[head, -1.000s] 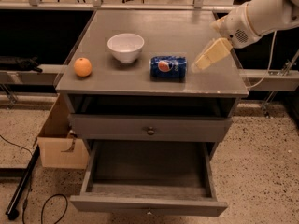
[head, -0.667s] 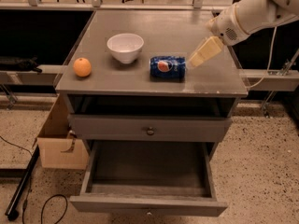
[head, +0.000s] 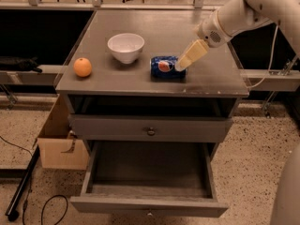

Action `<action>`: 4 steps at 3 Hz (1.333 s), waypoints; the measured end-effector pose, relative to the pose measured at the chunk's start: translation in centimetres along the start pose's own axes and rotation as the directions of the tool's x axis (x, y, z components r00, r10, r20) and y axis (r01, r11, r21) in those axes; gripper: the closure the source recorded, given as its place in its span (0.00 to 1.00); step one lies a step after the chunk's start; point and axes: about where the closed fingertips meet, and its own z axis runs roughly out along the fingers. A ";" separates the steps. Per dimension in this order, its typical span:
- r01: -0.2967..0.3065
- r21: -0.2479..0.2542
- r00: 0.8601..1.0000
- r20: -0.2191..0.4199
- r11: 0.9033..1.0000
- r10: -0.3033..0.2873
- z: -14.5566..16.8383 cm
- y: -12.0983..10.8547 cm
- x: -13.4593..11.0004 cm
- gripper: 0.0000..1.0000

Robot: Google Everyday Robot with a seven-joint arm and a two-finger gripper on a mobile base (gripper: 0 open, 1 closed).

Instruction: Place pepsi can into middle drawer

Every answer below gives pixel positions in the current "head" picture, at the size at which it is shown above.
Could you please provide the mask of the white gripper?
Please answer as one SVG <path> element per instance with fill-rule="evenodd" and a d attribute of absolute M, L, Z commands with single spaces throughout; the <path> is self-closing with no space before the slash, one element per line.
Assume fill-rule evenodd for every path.
<path fill-rule="evenodd" d="M 209 51 L 209 47 L 219 47 L 232 39 L 232 37 L 222 29 L 216 12 L 213 12 L 208 18 L 203 19 L 199 23 L 197 35 L 200 39 L 192 41 L 178 57 L 174 66 L 177 71 L 185 70 L 194 62 L 205 56 Z"/>

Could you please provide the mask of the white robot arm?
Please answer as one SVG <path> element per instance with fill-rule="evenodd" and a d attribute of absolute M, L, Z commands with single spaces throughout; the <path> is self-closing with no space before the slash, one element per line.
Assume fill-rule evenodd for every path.
<path fill-rule="evenodd" d="M 198 40 L 179 56 L 175 69 L 184 70 L 209 49 L 237 34 L 275 23 L 296 55 L 300 55 L 300 0 L 231 0 L 201 22 Z M 300 145 L 290 153 L 279 179 L 270 225 L 300 225 Z"/>

